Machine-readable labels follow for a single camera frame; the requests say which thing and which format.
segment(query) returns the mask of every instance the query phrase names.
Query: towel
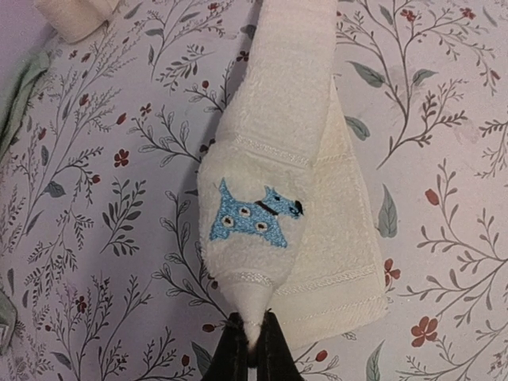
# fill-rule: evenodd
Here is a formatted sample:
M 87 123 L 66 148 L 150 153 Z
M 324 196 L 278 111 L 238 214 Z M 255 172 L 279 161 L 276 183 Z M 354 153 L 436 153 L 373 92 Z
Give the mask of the towel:
M 63 39 L 73 44 L 110 21 L 120 0 L 35 0 L 35 7 Z
M 333 85 L 336 0 L 264 0 L 244 81 L 198 173 L 203 259 L 253 349 L 267 308 L 290 348 L 383 316 L 368 194 Z
M 48 68 L 48 53 L 30 53 L 8 77 L 0 94 L 0 162 L 21 126 L 33 86 Z

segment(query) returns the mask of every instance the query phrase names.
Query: white towel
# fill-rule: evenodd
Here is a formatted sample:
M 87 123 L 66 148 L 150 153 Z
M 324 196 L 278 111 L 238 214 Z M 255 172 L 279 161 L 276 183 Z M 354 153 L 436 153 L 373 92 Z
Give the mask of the white towel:
M 69 44 L 110 21 L 120 0 L 35 0 L 35 7 Z
M 200 168 L 204 259 L 251 347 L 268 307 L 291 348 L 386 310 L 368 195 L 332 81 L 336 12 L 336 0 L 264 0 L 244 82 Z

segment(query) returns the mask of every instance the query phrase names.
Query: gray leaf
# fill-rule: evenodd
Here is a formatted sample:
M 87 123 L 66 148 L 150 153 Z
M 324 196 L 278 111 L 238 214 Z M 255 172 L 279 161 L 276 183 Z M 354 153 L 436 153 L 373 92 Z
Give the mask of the gray leaf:
M 143 147 L 139 147 L 139 149 L 137 151 L 141 152 L 141 153 L 146 153 L 146 152 L 155 151 L 156 149 L 157 149 L 157 147 L 155 145 L 144 145 Z
M 194 18 L 196 16 L 199 15 L 199 12 L 194 12 L 194 13 L 189 13 L 189 14 L 186 14 L 185 16 L 183 16 L 181 19 L 180 19 L 180 22 L 185 22 L 185 21 L 189 21 L 191 18 Z
M 40 149 L 40 157 L 42 158 L 42 166 L 45 167 L 49 160 L 49 151 L 45 145 Z
M 170 155 L 167 155 L 160 161 L 160 167 L 166 167 L 174 158 L 176 154 L 172 153 Z
M 250 38 L 251 40 L 254 38 L 254 35 L 256 34 L 256 29 L 257 27 L 253 24 L 249 24 L 249 25 L 246 25 L 246 26 L 242 26 L 240 28 L 240 31 L 242 33 L 245 33 L 248 38 Z
M 70 107 L 71 107 L 71 99 L 69 99 L 69 102 L 67 102 L 67 105 L 63 109 L 62 119 L 65 119 L 67 117 L 67 115 L 69 114 L 69 108 Z
M 194 343 L 193 341 L 191 343 L 192 350 L 198 360 L 199 372 L 201 375 L 205 375 L 206 371 L 208 371 L 208 368 L 210 367 L 210 363 L 212 362 L 212 356 L 202 346 Z
M 185 143 L 189 137 L 189 122 L 185 121 L 180 127 L 180 140 Z
M 375 88 L 380 88 L 384 83 L 384 77 L 375 70 L 362 65 L 361 63 L 349 61 L 349 63 L 355 68 L 356 72 L 365 82 Z
M 383 342 L 375 349 L 371 356 L 367 360 L 367 381 L 380 381 L 381 374 L 379 373 L 379 353 L 383 347 Z
M 42 212 L 44 212 L 43 210 L 41 210 L 39 213 L 37 213 L 35 215 L 34 218 L 32 218 L 31 222 L 29 223 L 29 225 L 26 227 L 26 235 L 28 236 L 29 233 L 30 233 L 30 230 L 33 229 L 33 226 L 35 226 L 37 220 L 39 219 L 39 216 L 42 214 Z
M 432 77 L 433 75 L 437 74 L 436 71 L 431 71 L 427 69 L 420 69 L 413 75 L 413 84 L 415 86 L 418 86 L 425 78 Z
M 124 19 L 129 20 L 130 18 L 133 18 L 136 15 L 137 11 L 140 9 L 141 4 L 143 4 L 143 2 L 140 2 L 137 6 L 127 12 L 124 16 Z
M 397 208 L 388 188 L 383 185 L 384 200 L 379 211 L 378 230 L 383 238 L 393 238 L 397 235 Z
M 23 298 L 21 299 L 21 304 L 26 308 L 29 304 L 29 291 L 25 291 L 23 294 Z
M 68 368 L 69 370 L 72 369 L 71 361 L 63 353 L 51 352 L 51 354 L 53 354 L 53 356 L 58 360 L 58 362 L 64 365 L 66 368 Z
M 352 131 L 361 141 L 364 141 L 368 137 L 370 137 L 371 132 L 368 130 L 368 127 L 360 120 L 355 117 L 345 117 L 346 123 L 349 127 L 351 127 Z
M 146 33 L 147 36 L 161 36 L 161 37 L 164 37 L 164 31 L 161 28 L 150 29 L 150 30 L 147 30 L 145 33 Z
M 29 115 L 29 121 L 26 124 L 26 132 L 29 133 L 31 129 L 32 129 L 32 116 Z
M 495 26 L 496 28 L 498 27 L 498 22 L 496 20 L 494 20 L 494 18 L 487 12 L 487 9 L 485 8 L 485 6 L 483 7 L 483 14 L 485 15 L 485 17 L 487 18 L 487 20 L 493 25 Z
M 62 197 L 65 194 L 65 190 L 63 187 L 55 183 L 54 181 L 49 182 L 49 184 L 45 187 L 43 193 L 49 193 L 49 195 L 53 198 Z
M 387 19 L 388 24 L 393 25 L 394 19 L 392 18 L 390 11 L 387 10 L 384 6 L 379 6 L 379 8 L 381 9 L 381 14 L 384 16 L 384 18 Z
M 153 46 L 150 45 L 150 52 L 148 52 L 148 65 L 151 65 L 152 62 L 153 62 L 153 56 L 155 55 L 156 53 L 154 52 L 153 50 Z
M 7 272 L 7 280 L 9 281 L 10 292 L 14 294 L 14 269 L 10 268 Z

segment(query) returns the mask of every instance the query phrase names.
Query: blue dog embroidery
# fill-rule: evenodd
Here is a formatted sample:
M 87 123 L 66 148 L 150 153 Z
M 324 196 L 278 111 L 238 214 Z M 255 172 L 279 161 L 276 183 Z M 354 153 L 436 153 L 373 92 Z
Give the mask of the blue dog embroidery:
M 221 206 L 210 232 L 210 240 L 225 240 L 230 233 L 256 234 L 272 245 L 286 248 L 287 241 L 277 222 L 282 214 L 298 219 L 303 215 L 302 203 L 291 201 L 278 194 L 274 188 L 265 187 L 266 196 L 261 201 L 237 201 L 223 179 L 219 187 Z

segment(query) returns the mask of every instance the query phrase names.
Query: leaf pattern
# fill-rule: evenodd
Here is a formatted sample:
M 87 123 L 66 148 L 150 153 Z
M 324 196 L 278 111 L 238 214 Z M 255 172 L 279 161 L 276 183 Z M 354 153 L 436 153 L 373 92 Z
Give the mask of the leaf pattern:
M 18 315 L 0 381 L 202 378 L 231 311 L 204 264 L 196 173 L 260 5 L 120 2 L 84 41 L 44 46 L 51 70 L 0 164 Z M 389 317 L 295 364 L 308 381 L 505 381 L 508 3 L 339 0 L 336 17 Z

